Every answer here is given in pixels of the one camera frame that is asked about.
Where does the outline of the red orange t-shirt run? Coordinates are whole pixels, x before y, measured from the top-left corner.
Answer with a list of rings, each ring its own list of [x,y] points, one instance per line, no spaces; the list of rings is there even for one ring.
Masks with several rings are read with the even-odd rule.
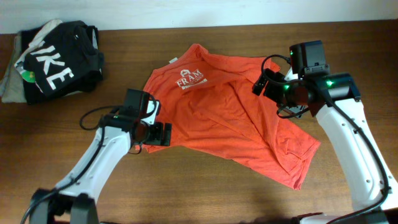
[[[212,54],[193,44],[155,69],[144,90],[160,101],[157,120],[172,125],[173,146],[231,159],[298,190],[320,143],[252,92],[261,68],[280,69],[263,57]]]

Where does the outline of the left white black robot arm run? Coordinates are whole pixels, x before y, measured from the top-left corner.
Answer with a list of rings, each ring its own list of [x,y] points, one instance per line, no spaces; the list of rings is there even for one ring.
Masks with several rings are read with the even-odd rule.
[[[122,105],[107,106],[92,129],[95,137],[74,168],[53,189],[37,189],[22,223],[99,223],[96,203],[109,176],[131,149],[169,146],[172,125],[156,120],[161,103],[142,90],[128,89]]]

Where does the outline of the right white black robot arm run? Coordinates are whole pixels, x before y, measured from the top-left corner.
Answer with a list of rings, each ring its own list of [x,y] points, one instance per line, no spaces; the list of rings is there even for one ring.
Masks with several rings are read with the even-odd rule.
[[[320,40],[290,46],[283,57],[286,75],[261,64],[252,92],[274,101],[288,118],[306,112],[328,136],[351,193],[353,212],[322,212],[291,218],[291,223],[397,223],[397,181],[369,129],[361,94],[349,73],[331,73]]]

